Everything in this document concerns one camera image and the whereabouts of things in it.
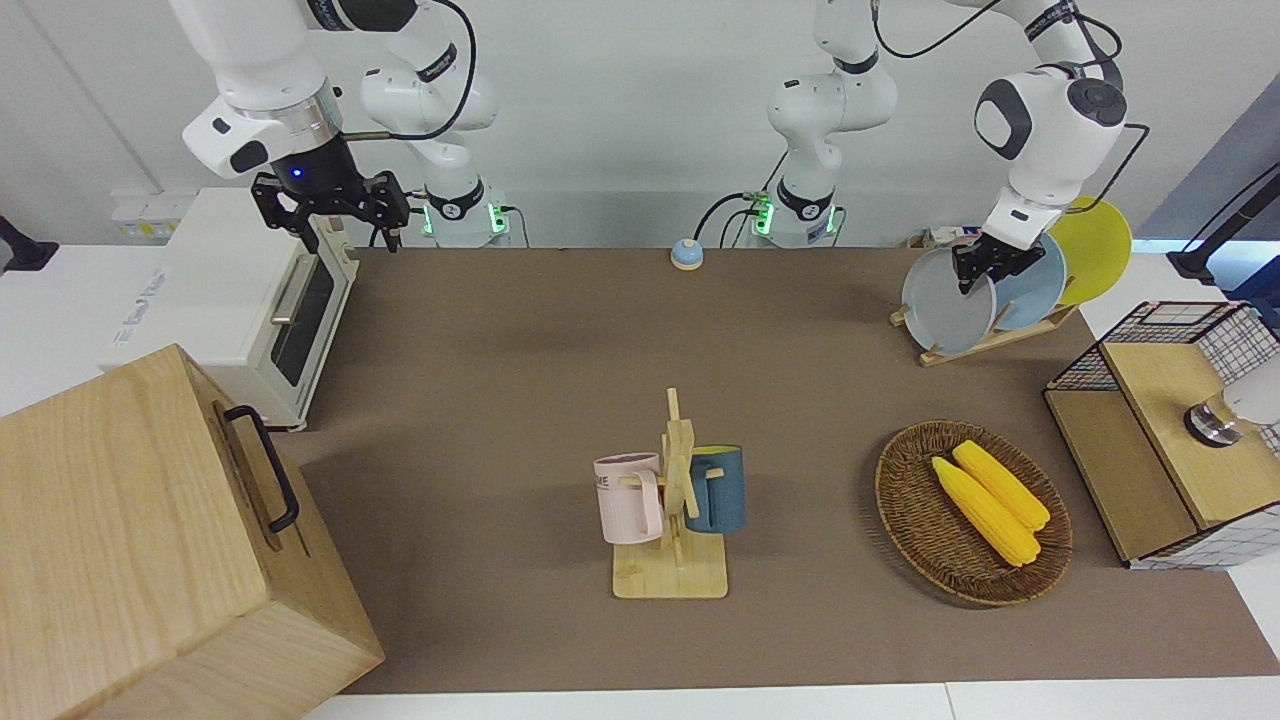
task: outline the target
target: woven basket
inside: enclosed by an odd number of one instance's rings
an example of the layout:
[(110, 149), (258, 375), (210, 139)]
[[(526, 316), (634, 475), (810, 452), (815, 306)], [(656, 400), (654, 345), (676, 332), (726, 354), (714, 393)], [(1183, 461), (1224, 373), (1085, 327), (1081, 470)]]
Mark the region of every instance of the woven basket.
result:
[[(950, 460), (951, 448), (966, 439), (991, 452), (1048, 509), (1048, 524), (1036, 533), (1041, 553), (1034, 562), (1006, 564), (938, 484), (929, 459)], [(978, 605), (1036, 600), (1071, 562), (1071, 520), (1048, 475), (1012, 443), (978, 425), (931, 420), (899, 433), (876, 465), (876, 502), (906, 561), (943, 591)]]

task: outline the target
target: dark blue mug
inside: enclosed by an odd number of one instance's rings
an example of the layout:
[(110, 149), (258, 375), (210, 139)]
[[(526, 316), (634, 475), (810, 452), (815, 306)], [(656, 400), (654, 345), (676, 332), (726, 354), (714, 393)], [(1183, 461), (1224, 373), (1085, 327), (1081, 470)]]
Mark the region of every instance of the dark blue mug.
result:
[(694, 448), (689, 474), (698, 498), (698, 518), (686, 510), (685, 527), (695, 533), (732, 533), (746, 524), (746, 475), (742, 448), (704, 445)]

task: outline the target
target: yellow corn cob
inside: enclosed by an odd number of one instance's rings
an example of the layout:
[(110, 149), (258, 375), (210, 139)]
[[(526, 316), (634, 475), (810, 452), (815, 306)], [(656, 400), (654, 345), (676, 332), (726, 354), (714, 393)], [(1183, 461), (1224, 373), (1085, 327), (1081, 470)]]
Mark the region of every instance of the yellow corn cob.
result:
[(969, 523), (982, 537), (996, 548), (996, 552), (1014, 568), (1021, 568), (1039, 555), (1036, 536), (1023, 527), (978, 480), (969, 473), (947, 462), (942, 457), (933, 459), (933, 471), (938, 474), (942, 489), (964, 512)]
[(987, 492), (996, 496), (996, 500), (1007, 507), (1023, 527), (1032, 532), (1044, 529), (1044, 524), (1048, 523), (1048, 509), (1044, 503), (980, 445), (966, 439), (956, 446), (951, 455), (965, 473), (973, 475)]

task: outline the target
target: yellow plate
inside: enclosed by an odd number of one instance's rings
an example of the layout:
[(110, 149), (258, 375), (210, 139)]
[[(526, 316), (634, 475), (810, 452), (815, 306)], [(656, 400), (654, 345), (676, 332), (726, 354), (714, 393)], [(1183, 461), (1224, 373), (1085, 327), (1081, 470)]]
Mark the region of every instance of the yellow plate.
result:
[[(1071, 208), (1089, 202), (1092, 197), (1078, 197)], [(1129, 266), (1133, 231), (1120, 210), (1105, 200), (1088, 213), (1062, 215), (1048, 232), (1062, 249), (1071, 278), (1059, 300), (1062, 305), (1079, 305), (1111, 290)]]

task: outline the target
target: gray plate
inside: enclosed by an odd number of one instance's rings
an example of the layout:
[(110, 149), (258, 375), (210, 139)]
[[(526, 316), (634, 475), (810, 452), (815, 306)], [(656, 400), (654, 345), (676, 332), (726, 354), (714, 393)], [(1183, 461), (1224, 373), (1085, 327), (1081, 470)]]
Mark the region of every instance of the gray plate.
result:
[(1066, 287), (1066, 258), (1057, 241), (1048, 233), (1041, 234), (1044, 256), (1020, 275), (1009, 275), (996, 283), (996, 307), (1002, 311), (1005, 305), (1014, 306), (996, 323), (1002, 331), (1029, 328), (1053, 311), (1062, 288)]
[(920, 347), (938, 355), (974, 348), (996, 320), (996, 288), (983, 275), (969, 295), (961, 295), (951, 268), (951, 250), (940, 247), (911, 265), (902, 283), (906, 329)]

